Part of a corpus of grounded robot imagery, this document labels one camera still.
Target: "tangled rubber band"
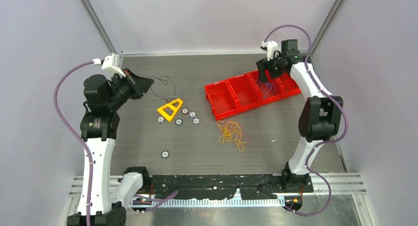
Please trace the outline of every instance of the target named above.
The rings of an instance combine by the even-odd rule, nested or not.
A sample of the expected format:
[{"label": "tangled rubber band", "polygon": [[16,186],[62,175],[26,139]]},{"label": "tangled rubber band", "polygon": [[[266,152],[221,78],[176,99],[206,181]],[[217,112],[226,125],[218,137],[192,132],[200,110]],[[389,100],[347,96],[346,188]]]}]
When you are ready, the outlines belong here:
[{"label": "tangled rubber band", "polygon": [[216,125],[221,130],[221,136],[218,141],[221,145],[225,142],[235,142],[239,152],[244,152],[244,145],[247,141],[242,141],[243,131],[239,124],[234,121],[217,121]]},{"label": "tangled rubber band", "polygon": [[263,93],[263,99],[271,97],[276,94],[276,85],[271,82],[262,83],[258,81],[258,86],[260,87]]}]

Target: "gray work surface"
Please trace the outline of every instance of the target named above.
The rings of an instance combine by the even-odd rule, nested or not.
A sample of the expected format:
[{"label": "gray work surface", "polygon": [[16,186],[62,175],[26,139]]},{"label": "gray work surface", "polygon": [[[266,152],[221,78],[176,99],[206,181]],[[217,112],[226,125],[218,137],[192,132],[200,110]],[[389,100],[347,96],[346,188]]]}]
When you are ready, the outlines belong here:
[{"label": "gray work surface", "polygon": [[[320,210],[328,196],[304,195],[301,212]],[[334,195],[328,209],[304,217],[282,207],[173,208],[127,214],[126,226],[360,226],[351,195]]]},{"label": "gray work surface", "polygon": [[[256,69],[263,55],[206,55],[128,57],[128,67],[142,77],[168,76],[175,84],[176,95],[201,119],[192,124],[180,112],[183,125],[174,121],[159,124],[157,108],[165,102],[149,91],[140,100],[129,100],[118,111],[120,124],[113,150],[111,175],[120,175],[130,166],[146,166],[152,174],[250,174],[281,173],[293,156],[300,135],[298,120],[305,101],[302,95],[280,100],[226,120],[242,125],[249,136],[240,153],[234,143],[220,145],[220,130],[205,97],[204,85]],[[155,79],[155,94],[173,97],[173,86]],[[167,150],[170,156],[161,158]],[[344,171],[335,145],[321,148],[313,162],[318,172]]]}]

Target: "white bracket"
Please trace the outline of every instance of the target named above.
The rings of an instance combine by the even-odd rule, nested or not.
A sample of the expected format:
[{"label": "white bracket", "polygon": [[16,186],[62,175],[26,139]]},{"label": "white bracket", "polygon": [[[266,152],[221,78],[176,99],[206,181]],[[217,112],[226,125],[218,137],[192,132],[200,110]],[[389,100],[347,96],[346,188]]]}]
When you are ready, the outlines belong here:
[{"label": "white bracket", "polygon": [[274,53],[279,51],[279,45],[275,41],[262,42],[261,47],[267,49],[267,61],[274,59]]},{"label": "white bracket", "polygon": [[131,200],[139,189],[142,188],[143,179],[140,173],[126,173],[122,182],[117,186],[110,196],[112,203],[120,201],[122,206],[128,210],[131,207]]},{"label": "white bracket", "polygon": [[102,70],[109,73],[111,76],[114,74],[119,74],[121,77],[125,77],[123,71],[118,67],[119,66],[119,55],[112,53],[109,56],[106,56],[103,60]]},{"label": "white bracket", "polygon": [[292,66],[290,69],[290,77],[295,80],[296,84],[298,84],[303,97],[307,100],[309,97],[325,97],[316,87],[315,83],[312,81],[311,76],[309,75],[308,71],[311,72],[314,79],[318,82],[321,90],[325,91],[328,94],[331,94],[324,85],[320,82],[319,78],[316,76],[315,71],[313,70],[314,67],[312,64],[308,64],[308,70],[306,70],[305,63],[297,63]]},{"label": "white bracket", "polygon": [[[293,154],[293,157],[289,160],[290,172],[297,175],[304,175],[309,173],[309,170],[305,166],[306,158],[308,157],[312,148],[314,148],[314,146],[320,142],[322,141],[308,142],[306,138],[301,137],[301,139],[299,140],[298,147],[296,148],[295,154]],[[311,164],[314,161],[315,156],[318,154],[318,151],[321,149],[321,147],[322,145],[318,146],[313,151],[308,161],[308,167],[311,167]]]}]

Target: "white wall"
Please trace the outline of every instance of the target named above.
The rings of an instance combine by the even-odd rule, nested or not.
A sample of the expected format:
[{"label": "white wall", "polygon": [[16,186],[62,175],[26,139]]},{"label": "white wall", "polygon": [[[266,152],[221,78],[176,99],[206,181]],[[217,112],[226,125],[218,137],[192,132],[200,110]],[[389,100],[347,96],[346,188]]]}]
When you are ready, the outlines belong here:
[{"label": "white wall", "polygon": [[[283,24],[319,31],[335,0],[98,0],[126,54],[251,51]],[[305,36],[283,29],[272,39]]]},{"label": "white wall", "polygon": [[[107,49],[79,0],[0,0],[0,225],[63,225],[82,147],[55,113],[54,88]],[[79,130],[90,66],[62,86],[59,104]]]},{"label": "white wall", "polygon": [[342,149],[378,225],[418,225],[418,0],[346,0],[314,54],[344,99]]}]

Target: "yellow 3d printed part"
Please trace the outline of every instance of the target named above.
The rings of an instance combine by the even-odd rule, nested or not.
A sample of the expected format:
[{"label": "yellow 3d printed part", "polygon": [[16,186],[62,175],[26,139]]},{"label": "yellow 3d printed part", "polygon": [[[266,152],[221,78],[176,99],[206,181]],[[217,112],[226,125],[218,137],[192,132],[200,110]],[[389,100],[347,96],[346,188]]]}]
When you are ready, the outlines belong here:
[{"label": "yellow 3d printed part", "polygon": [[[177,98],[170,103],[167,103],[160,108],[157,109],[158,113],[160,113],[167,121],[171,122],[175,116],[175,114],[180,110],[181,105],[183,104],[183,101],[180,98]],[[169,115],[165,109],[171,109],[173,113]]]}]

